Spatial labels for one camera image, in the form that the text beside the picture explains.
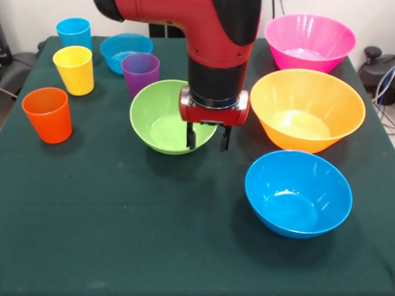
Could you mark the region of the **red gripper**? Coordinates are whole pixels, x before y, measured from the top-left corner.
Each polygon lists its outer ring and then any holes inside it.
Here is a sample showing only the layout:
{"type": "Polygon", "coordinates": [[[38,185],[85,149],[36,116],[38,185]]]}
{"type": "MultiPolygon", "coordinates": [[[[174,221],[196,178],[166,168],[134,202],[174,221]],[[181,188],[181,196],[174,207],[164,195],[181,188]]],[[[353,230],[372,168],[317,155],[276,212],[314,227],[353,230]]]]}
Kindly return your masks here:
{"type": "Polygon", "coordinates": [[[249,114],[250,98],[247,90],[242,90],[236,98],[236,104],[226,109],[209,109],[202,107],[192,100],[189,85],[182,86],[179,98],[179,109],[182,120],[186,125],[186,146],[196,148],[196,133],[193,123],[207,123],[224,125],[224,132],[220,141],[220,151],[229,148],[232,126],[241,126],[249,114]]]}

